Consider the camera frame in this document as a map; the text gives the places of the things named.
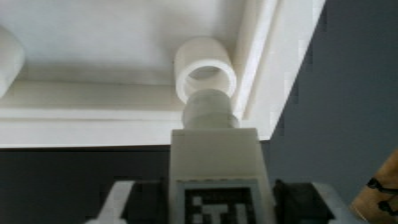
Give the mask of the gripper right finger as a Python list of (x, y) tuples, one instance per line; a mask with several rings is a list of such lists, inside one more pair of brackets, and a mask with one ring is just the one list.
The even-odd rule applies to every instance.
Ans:
[(273, 198), (277, 224), (367, 224), (326, 184), (287, 183), (277, 179)]

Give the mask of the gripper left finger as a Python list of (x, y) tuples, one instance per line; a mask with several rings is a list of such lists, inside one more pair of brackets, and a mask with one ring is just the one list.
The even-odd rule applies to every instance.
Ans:
[(111, 185), (97, 217), (85, 224), (127, 224), (122, 212), (134, 182), (117, 181)]

